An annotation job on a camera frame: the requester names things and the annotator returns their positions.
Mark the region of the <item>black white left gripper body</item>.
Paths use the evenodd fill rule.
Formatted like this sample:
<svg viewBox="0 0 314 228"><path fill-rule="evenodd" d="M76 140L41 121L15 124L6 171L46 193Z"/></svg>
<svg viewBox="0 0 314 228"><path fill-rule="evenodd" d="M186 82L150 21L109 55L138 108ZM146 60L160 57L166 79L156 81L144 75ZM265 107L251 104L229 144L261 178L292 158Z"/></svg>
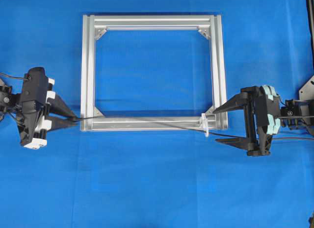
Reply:
<svg viewBox="0 0 314 228"><path fill-rule="evenodd" d="M18 101L20 145L25 148L39 149L47 145L46 135L52 128L47 105L49 99L55 99L53 86L54 79L46 76L43 67L32 68L25 74Z"/></svg>

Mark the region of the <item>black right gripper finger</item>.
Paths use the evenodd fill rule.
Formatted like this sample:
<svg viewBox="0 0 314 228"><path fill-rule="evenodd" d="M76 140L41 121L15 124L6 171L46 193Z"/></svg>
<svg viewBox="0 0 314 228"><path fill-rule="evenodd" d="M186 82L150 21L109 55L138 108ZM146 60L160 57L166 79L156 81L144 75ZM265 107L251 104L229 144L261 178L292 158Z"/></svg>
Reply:
<svg viewBox="0 0 314 228"><path fill-rule="evenodd" d="M216 139L218 143L229 145L238 149L247 150L248 149L248 142L247 138L243 137L233 137L233 138L226 138L226 139Z"/></svg>
<svg viewBox="0 0 314 228"><path fill-rule="evenodd" d="M241 110L247 104L247 94L239 93L234 95L231 99L229 99L222 106L216 108L213 113L223 113L235 110Z"/></svg>

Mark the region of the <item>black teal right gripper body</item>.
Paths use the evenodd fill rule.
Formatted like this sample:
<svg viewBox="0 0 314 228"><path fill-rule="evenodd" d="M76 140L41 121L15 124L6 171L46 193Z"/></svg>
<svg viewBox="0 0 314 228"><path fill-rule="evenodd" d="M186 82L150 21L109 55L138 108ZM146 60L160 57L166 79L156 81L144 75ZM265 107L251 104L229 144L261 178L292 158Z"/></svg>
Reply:
<svg viewBox="0 0 314 228"><path fill-rule="evenodd" d="M248 156L267 156L273 135L280 128L279 95L275 88L269 85L242 88L247 93L248 110L245 111L247 135L252 139L252 149Z"/></svg>

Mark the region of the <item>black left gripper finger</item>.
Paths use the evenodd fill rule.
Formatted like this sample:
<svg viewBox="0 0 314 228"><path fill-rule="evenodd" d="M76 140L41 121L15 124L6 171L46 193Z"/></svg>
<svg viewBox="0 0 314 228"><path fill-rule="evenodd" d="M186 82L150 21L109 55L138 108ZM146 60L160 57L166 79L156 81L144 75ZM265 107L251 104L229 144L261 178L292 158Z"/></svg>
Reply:
<svg viewBox="0 0 314 228"><path fill-rule="evenodd" d="M66 118L76 118L75 113L67 106L59 95L55 98L50 98L50 112Z"/></svg>
<svg viewBox="0 0 314 228"><path fill-rule="evenodd" d="M75 127L78 125L77 122L72 118L62 119L59 117L48 117L48 120L52 122L52 126L49 130L47 130L47 132Z"/></svg>

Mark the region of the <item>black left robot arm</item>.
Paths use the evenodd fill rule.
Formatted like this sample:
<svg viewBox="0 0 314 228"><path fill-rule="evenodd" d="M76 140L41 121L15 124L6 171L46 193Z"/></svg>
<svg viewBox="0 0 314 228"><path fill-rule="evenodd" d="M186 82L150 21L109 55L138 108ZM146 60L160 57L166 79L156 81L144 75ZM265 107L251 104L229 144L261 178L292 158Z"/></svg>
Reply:
<svg viewBox="0 0 314 228"><path fill-rule="evenodd" d="M0 82L0 119L10 115L17 124L20 145L37 150L47 145L49 131L74 127L81 118L53 91L54 79L43 67L30 69L22 80L20 93Z"/></svg>

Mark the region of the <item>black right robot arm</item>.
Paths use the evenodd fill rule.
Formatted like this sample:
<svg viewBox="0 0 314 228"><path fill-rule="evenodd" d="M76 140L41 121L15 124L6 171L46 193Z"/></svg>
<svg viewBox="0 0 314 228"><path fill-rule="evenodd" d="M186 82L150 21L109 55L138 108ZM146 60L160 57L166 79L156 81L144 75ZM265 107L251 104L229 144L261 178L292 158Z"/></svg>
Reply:
<svg viewBox="0 0 314 228"><path fill-rule="evenodd" d="M216 142L245 150L248 156L270 155L271 142L281 127L306 129L314 133L314 101L286 100L269 85L242 88L225 104L214 110L224 113L243 110L246 137L222 135Z"/></svg>

